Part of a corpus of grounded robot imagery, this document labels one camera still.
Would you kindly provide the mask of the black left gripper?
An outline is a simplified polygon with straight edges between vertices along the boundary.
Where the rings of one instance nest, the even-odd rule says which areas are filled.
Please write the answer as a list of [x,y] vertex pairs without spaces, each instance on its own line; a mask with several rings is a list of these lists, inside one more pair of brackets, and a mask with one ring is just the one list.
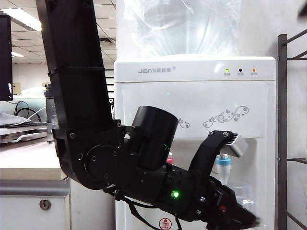
[[241,229],[251,229],[261,224],[255,200],[243,192],[235,194],[215,178],[208,181],[203,208],[201,220],[208,230],[238,230],[240,225]]

